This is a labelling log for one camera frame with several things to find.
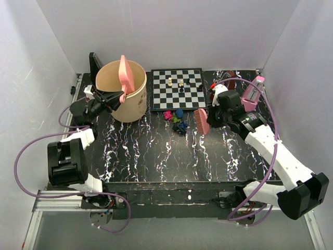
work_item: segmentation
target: black marble table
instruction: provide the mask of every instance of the black marble table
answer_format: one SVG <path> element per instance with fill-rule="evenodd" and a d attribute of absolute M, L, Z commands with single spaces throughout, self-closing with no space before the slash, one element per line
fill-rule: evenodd
<path fill-rule="evenodd" d="M 255 71 L 234 71 L 252 81 Z M 218 81 L 222 71 L 204 71 L 204 91 Z M 91 83 L 89 74 L 83 75 L 83 88 Z M 247 85 L 237 82 L 240 94 Z M 107 113 L 97 119 L 99 136 L 85 150 L 89 172 L 106 182 L 193 182 L 261 180 L 267 162 L 250 145 L 227 127 L 212 129 L 207 135 L 197 132 L 193 112 L 184 112 L 188 124 L 186 136 L 172 131 L 172 122 L 162 112 L 151 112 L 151 74 L 147 72 L 148 109 L 133 123 L 121 123 Z M 257 106 L 259 113 L 272 127 L 272 119 L 263 99 Z M 272 172 L 270 180 L 278 180 Z"/>

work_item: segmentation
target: black and white checkerboard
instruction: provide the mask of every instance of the black and white checkerboard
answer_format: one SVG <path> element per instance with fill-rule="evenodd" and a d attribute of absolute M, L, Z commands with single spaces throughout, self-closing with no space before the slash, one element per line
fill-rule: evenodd
<path fill-rule="evenodd" d="M 204 93 L 197 91 L 197 87 L 202 84 L 201 69 L 152 70 L 151 72 L 154 111 L 206 108 Z M 172 78 L 172 87 L 168 86 L 169 77 Z M 186 84 L 187 79 L 190 80 L 190 85 Z M 180 92 L 178 85 L 181 80 L 184 80 L 184 92 Z"/>

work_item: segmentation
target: gray wall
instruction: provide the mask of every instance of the gray wall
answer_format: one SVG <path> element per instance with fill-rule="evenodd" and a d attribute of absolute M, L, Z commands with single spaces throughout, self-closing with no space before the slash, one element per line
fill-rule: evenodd
<path fill-rule="evenodd" d="M 16 185 L 13 165 L 32 139 L 62 128 L 57 115 L 70 103 L 76 75 L 35 0 L 0 0 L 0 248 L 21 249 L 34 198 Z M 47 184 L 46 145 L 32 146 L 19 162 L 31 192 Z"/>
<path fill-rule="evenodd" d="M 37 0 L 78 73 L 89 52 L 146 70 L 255 69 L 266 63 L 299 0 Z"/>
<path fill-rule="evenodd" d="M 301 1 L 264 69 L 281 139 L 315 172 L 333 181 L 333 2 Z M 333 249 L 333 184 L 315 217 Z"/>

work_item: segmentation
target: cable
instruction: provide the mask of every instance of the cable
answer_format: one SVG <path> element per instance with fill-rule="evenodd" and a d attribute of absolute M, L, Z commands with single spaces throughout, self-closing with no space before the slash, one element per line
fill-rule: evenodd
<path fill-rule="evenodd" d="M 58 122 L 60 125 L 62 125 L 63 127 L 66 127 L 66 128 L 81 128 L 82 130 L 85 130 L 85 129 L 88 129 L 89 126 L 66 126 L 64 124 L 62 124 L 60 122 L 60 119 L 61 119 L 61 116 L 63 115 L 63 113 L 68 109 L 69 107 L 67 107 L 66 109 L 64 109 L 60 116 L 59 116 L 59 119 L 58 119 Z M 65 135 L 65 134 L 74 134 L 74 133 L 77 133 L 77 131 L 70 131 L 70 132 L 67 132 L 67 133 L 55 133 L 55 134 L 49 134 L 49 135 L 44 135 L 44 136 L 41 136 L 37 139 L 34 139 L 33 141 L 29 142 L 27 145 L 25 145 L 21 151 L 18 153 L 16 159 L 15 159 L 15 162 L 14 162 L 14 177 L 15 177 L 15 181 L 17 183 L 17 185 L 20 187 L 20 189 L 25 192 L 26 194 L 32 196 L 32 197 L 35 197 L 35 198 L 43 198 L 43 199 L 54 199 L 54 198 L 63 198 L 63 197 L 69 197 L 69 196 L 75 196 L 75 195 L 85 195 L 86 193 L 85 192 L 77 192 L 77 193 L 73 193 L 73 194 L 63 194 L 63 195 L 52 195 L 52 196 L 45 196 L 45 195 L 38 195 L 38 194 L 34 194 L 34 193 L 31 193 L 30 191 L 28 191 L 27 189 L 25 189 L 25 187 L 22 185 L 22 183 L 20 182 L 20 179 L 18 177 L 18 173 L 17 173 L 17 165 L 18 165 L 18 161 L 22 155 L 22 153 L 30 146 L 32 145 L 33 143 L 35 142 L 38 142 L 42 139 L 45 139 L 45 138 L 49 138 L 49 137 L 53 137 L 53 136 L 60 136 L 60 135 Z M 130 223 L 130 219 L 131 219 L 131 206 L 129 204 L 129 202 L 121 195 L 118 195 L 118 194 L 112 194 L 112 193 L 105 193 L 105 192 L 89 192 L 90 194 L 96 194 L 96 195 L 110 195 L 110 196 L 113 196 L 113 197 L 118 197 L 118 198 L 121 198 L 124 200 L 124 202 L 126 203 L 127 205 L 127 209 L 128 209 L 128 218 L 126 220 L 126 223 L 118 230 L 113 230 L 113 229 L 108 229 L 106 227 L 102 227 L 100 225 L 97 225 L 95 223 L 92 223 L 93 226 L 96 226 L 97 228 L 102 228 L 108 232 L 111 232 L 111 233 L 119 233 L 121 231 L 123 231 L 127 225 Z"/>
<path fill-rule="evenodd" d="M 68 129 L 82 129 L 82 128 L 85 128 L 86 126 L 67 126 L 67 125 L 65 125 L 65 124 L 63 124 L 63 123 L 61 122 L 61 117 L 62 117 L 63 113 L 65 113 L 65 111 L 66 111 L 67 109 L 69 109 L 70 107 L 71 107 L 71 105 L 69 105 L 67 108 L 65 108 L 65 109 L 60 113 L 59 118 L 58 118 L 58 123 L 60 124 L 60 126 L 63 126 L 64 128 L 68 128 Z"/>
<path fill-rule="evenodd" d="M 272 111 L 272 108 L 271 108 L 271 106 L 270 106 L 270 104 L 269 104 L 269 102 L 268 102 L 268 99 L 267 99 L 267 97 L 266 97 L 266 95 L 264 95 L 264 94 L 262 94 L 262 92 L 261 92 L 261 90 L 255 85 L 255 84 L 253 84 L 252 82 L 250 82 L 250 81 L 248 81 L 248 80 L 245 80 L 245 79 L 242 79 L 242 78 L 228 78 L 228 79 L 225 79 L 225 80 L 222 80 L 222 81 L 220 81 L 220 82 L 218 82 L 217 83 L 217 85 L 218 84 L 221 84 L 221 83 L 223 83 L 223 82 L 226 82 L 226 81 L 230 81 L 230 80 L 235 80 L 235 81 L 242 81 L 242 82 L 246 82 L 246 83 L 248 83 L 249 85 L 252 85 L 261 95 L 262 95 L 262 97 L 264 98 L 264 100 L 265 100 L 265 102 L 266 102 L 266 105 L 267 105 L 267 107 L 268 107 L 268 109 L 269 109 L 269 111 L 270 111 L 270 113 L 271 113 L 271 116 L 272 116 L 272 120 L 273 120 L 273 125 L 274 125 L 274 139 L 275 139 L 275 141 L 277 141 L 278 140 L 278 129 L 277 129 L 277 122 L 276 122 L 276 119 L 275 119 L 275 116 L 274 116 L 274 114 L 273 114 L 273 111 Z M 241 208 L 241 207 L 243 207 L 244 206 L 244 204 L 246 203 L 246 202 L 248 202 L 256 193 L 257 193 L 257 191 L 263 186 L 263 184 L 265 184 L 265 182 L 268 180 L 268 178 L 270 177 L 270 174 L 271 174 L 271 172 L 272 172 L 272 170 L 273 170 L 273 167 L 274 167 L 274 163 L 275 163 L 275 159 L 276 159 L 276 154 L 277 154 L 277 144 L 275 144 L 274 145 L 274 152 L 273 152 L 273 157 L 272 157 L 272 161 L 271 161 L 271 164 L 270 164 L 270 167 L 269 167 L 269 169 L 268 169 L 268 171 L 267 171 L 267 173 L 266 173 L 266 175 L 264 176 L 264 179 L 260 182 L 260 184 L 253 190 L 253 192 L 242 202 L 242 203 L 240 203 L 229 215 L 228 215 L 228 217 L 227 217 L 227 220 L 229 220 L 229 221 L 233 221 L 233 220 L 240 220 L 240 218 L 241 217 L 244 217 L 244 218 L 248 218 L 248 217 L 251 217 L 251 216 L 253 216 L 253 215 L 255 215 L 255 214 L 257 214 L 258 213 L 258 211 L 260 210 L 257 210 L 257 211 L 255 211 L 255 212 L 253 212 L 253 213 L 251 213 L 251 214 L 248 214 L 248 215 L 245 215 L 245 216 L 241 216 L 241 217 L 237 217 L 237 218 L 232 218 L 234 215 L 235 215 L 235 213 Z"/>
<path fill-rule="evenodd" d="M 258 225 L 259 223 L 263 222 L 268 217 L 268 215 L 270 214 L 270 212 L 272 211 L 272 208 L 273 208 L 273 205 L 271 205 L 271 207 L 269 208 L 269 210 L 267 211 L 267 213 L 265 214 L 265 216 L 261 220 L 255 222 L 255 223 L 249 224 L 248 226 L 249 227 L 255 226 L 255 225 Z"/>

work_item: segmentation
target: black chess piece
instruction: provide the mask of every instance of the black chess piece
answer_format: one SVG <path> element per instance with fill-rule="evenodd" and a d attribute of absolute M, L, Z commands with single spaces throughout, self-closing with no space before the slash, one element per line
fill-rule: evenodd
<path fill-rule="evenodd" d="M 202 88 L 203 88 L 203 85 L 200 84 L 200 85 L 197 87 L 198 92 L 202 92 Z"/>

